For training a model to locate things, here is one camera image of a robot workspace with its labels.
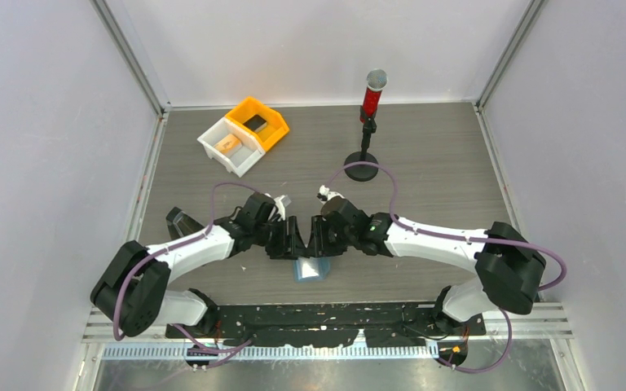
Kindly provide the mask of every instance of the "white bin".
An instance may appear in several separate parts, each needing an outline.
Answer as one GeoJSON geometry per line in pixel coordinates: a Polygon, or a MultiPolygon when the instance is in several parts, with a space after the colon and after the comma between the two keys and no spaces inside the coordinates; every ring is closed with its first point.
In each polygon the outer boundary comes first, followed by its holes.
{"type": "Polygon", "coordinates": [[[212,125],[212,127],[207,129],[198,138],[198,143],[203,144],[205,152],[210,159],[215,159],[222,163],[224,167],[227,167],[227,171],[239,177],[246,174],[246,172],[265,155],[265,150],[262,149],[262,146],[252,134],[243,130],[240,126],[229,121],[227,118],[220,119],[217,123],[212,125]],[[229,134],[235,135],[241,141],[241,146],[238,151],[227,157],[215,149],[214,144],[218,143],[229,134]]]}

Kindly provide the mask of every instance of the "red tube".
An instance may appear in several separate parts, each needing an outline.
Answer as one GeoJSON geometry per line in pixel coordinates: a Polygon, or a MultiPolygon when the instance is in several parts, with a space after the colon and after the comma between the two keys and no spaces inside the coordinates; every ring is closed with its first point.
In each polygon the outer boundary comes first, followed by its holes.
{"type": "MultiPolygon", "coordinates": [[[[374,91],[366,87],[366,95],[364,96],[364,112],[366,116],[373,116],[377,111],[377,105],[380,101],[382,90],[374,91]]],[[[364,116],[360,116],[361,122],[365,122],[364,116]]]]}

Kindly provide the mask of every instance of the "microphone stand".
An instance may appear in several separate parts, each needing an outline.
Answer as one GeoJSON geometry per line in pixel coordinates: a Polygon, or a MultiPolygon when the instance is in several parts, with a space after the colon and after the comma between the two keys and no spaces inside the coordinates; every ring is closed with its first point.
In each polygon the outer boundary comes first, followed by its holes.
{"type": "MultiPolygon", "coordinates": [[[[368,148],[371,146],[371,135],[376,133],[377,129],[375,116],[376,113],[373,113],[372,116],[367,116],[364,107],[361,106],[361,118],[364,120],[364,136],[361,138],[361,152],[353,152],[347,156],[344,160],[344,165],[356,161],[368,161],[377,164],[376,157],[368,153],[368,148]]],[[[344,172],[347,177],[356,182],[367,182],[376,177],[377,168],[370,165],[355,165],[345,169],[344,172]]]]}

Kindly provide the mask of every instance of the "orange bin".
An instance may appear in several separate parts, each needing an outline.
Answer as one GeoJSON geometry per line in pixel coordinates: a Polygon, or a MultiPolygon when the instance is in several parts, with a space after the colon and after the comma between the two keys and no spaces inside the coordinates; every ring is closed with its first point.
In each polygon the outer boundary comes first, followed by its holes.
{"type": "Polygon", "coordinates": [[[244,99],[243,102],[239,103],[238,106],[233,108],[224,117],[251,133],[255,139],[258,140],[265,152],[270,151],[270,148],[289,133],[289,126],[284,121],[284,118],[282,118],[282,115],[268,106],[265,106],[252,96],[244,99]],[[261,116],[267,123],[265,128],[257,133],[244,125],[246,121],[256,115],[261,116]]]}

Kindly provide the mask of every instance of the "gray table surface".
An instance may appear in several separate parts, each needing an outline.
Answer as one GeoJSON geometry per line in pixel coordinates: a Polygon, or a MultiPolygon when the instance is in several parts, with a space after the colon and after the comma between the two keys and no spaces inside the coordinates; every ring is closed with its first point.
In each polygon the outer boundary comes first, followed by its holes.
{"type": "MultiPolygon", "coordinates": [[[[142,244],[169,240],[165,215],[178,206],[209,221],[209,191],[241,180],[273,196],[287,194],[287,213],[299,217],[304,242],[310,216],[320,212],[318,188],[346,156],[359,149],[358,106],[277,109],[291,131],[243,178],[210,160],[197,137],[227,110],[170,114],[144,223],[142,244]]],[[[370,152],[399,180],[396,212],[417,222],[455,228],[488,228],[507,212],[474,110],[468,103],[381,105],[370,152]]],[[[391,182],[384,174],[353,182],[344,174],[332,188],[368,214],[387,211],[391,182]]],[[[216,215],[242,205],[249,192],[222,188],[216,215]]],[[[368,257],[351,248],[332,261],[324,281],[295,283],[291,261],[268,259],[262,248],[212,262],[172,283],[197,288],[218,304],[433,300],[471,274],[454,266],[410,257],[368,257]]]]}

